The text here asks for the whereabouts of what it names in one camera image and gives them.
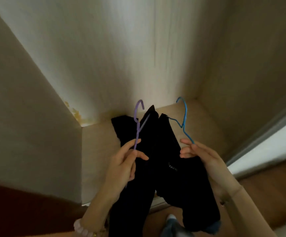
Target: black garment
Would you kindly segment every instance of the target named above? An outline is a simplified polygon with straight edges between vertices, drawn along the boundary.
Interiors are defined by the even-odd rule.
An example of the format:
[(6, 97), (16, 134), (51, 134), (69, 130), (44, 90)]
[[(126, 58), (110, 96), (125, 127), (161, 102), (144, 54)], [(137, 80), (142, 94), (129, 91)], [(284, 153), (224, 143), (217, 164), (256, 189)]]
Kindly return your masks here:
[[(156, 143), (156, 125), (158, 113), (154, 106), (151, 106), (145, 113), (141, 124), (150, 114), (139, 134), (141, 143), (137, 150), (144, 152), (150, 159), (142, 160), (137, 158), (135, 179), (127, 184), (120, 194), (119, 200), (113, 205), (110, 212), (109, 237), (142, 235), (143, 225), (149, 213), (155, 193), (155, 181), (153, 176), (153, 153)], [(111, 119), (121, 146), (126, 142), (135, 139), (136, 122), (133, 117), (120, 116)]]
[(220, 220), (206, 169), (199, 156), (180, 158), (180, 146), (169, 124), (168, 116), (158, 120), (156, 153), (157, 195), (183, 209), (183, 223), (189, 231), (204, 231)]

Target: left hand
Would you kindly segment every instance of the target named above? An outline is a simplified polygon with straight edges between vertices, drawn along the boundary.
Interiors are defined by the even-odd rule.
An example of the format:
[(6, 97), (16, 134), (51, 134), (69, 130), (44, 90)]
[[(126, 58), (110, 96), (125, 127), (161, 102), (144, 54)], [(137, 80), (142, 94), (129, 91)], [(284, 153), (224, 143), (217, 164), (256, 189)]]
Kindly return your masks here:
[(134, 146), (135, 139), (127, 142), (111, 157), (103, 187), (116, 202), (126, 184), (135, 178), (135, 159), (137, 157), (148, 160), (141, 151), (130, 149)]

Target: hand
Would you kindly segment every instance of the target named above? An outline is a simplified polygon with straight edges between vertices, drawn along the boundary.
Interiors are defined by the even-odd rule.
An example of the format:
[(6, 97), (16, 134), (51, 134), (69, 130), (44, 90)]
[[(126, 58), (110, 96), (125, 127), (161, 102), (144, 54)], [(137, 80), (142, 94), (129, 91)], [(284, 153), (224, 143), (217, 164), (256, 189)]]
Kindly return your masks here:
[(114, 199), (114, 202), (119, 199), (126, 184), (135, 178), (135, 159), (137, 157), (144, 160), (149, 159), (143, 152), (130, 149), (134, 143), (135, 139), (127, 142), (111, 157), (103, 187)]
[(200, 157), (209, 177), (214, 181), (212, 189), (220, 199), (232, 196), (241, 187), (216, 151), (200, 142), (192, 144), (189, 139), (181, 139), (180, 142), (188, 145), (181, 149), (180, 157)]

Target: forearm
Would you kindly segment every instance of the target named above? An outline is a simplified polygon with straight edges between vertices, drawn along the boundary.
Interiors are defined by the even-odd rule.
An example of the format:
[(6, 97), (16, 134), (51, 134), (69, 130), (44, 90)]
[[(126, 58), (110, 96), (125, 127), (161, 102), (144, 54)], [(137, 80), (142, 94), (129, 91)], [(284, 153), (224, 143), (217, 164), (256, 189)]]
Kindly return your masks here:
[(109, 195), (109, 190), (103, 186), (82, 217), (80, 221), (81, 226), (89, 232), (99, 233), (104, 226), (113, 203), (114, 198)]
[(239, 236), (276, 236), (243, 187), (238, 185), (230, 196), (225, 208)]

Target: pink beaded bracelet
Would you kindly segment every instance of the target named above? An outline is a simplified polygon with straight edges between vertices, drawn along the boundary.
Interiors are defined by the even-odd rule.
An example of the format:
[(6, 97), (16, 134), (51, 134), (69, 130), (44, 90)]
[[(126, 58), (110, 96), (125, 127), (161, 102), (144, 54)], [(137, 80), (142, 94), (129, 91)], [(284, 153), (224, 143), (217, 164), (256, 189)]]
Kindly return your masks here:
[(77, 219), (75, 222), (74, 222), (74, 229), (75, 229), (75, 232), (82, 235), (82, 236), (85, 236), (85, 237), (99, 237), (99, 235), (97, 233), (94, 233), (94, 232), (89, 232), (88, 230), (86, 230), (84, 227), (82, 227), (80, 225), (80, 220), (81, 219)]

